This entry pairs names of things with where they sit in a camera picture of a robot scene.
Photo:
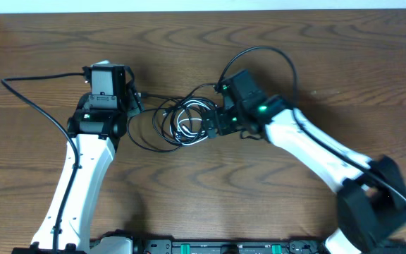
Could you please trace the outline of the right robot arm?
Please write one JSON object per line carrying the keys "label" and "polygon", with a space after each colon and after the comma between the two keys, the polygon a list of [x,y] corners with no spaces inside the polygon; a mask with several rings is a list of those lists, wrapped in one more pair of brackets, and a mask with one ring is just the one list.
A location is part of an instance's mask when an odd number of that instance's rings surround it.
{"label": "right robot arm", "polygon": [[223,106],[203,114],[209,138],[247,131],[310,168],[336,195],[338,228],[326,253],[372,253],[406,224],[406,185],[398,165],[355,152],[318,129],[285,98],[269,97],[243,70],[214,86]]}

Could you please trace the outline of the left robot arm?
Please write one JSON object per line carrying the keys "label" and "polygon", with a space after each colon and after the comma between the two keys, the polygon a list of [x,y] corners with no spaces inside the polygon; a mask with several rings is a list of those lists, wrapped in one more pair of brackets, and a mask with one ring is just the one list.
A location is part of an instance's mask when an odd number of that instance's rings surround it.
{"label": "left robot arm", "polygon": [[84,94],[60,131],[67,140],[66,160],[42,225],[27,248],[14,253],[137,253],[132,237],[111,232],[92,242],[90,228],[100,188],[115,158],[127,121],[143,110],[129,66],[101,61],[80,72]]}

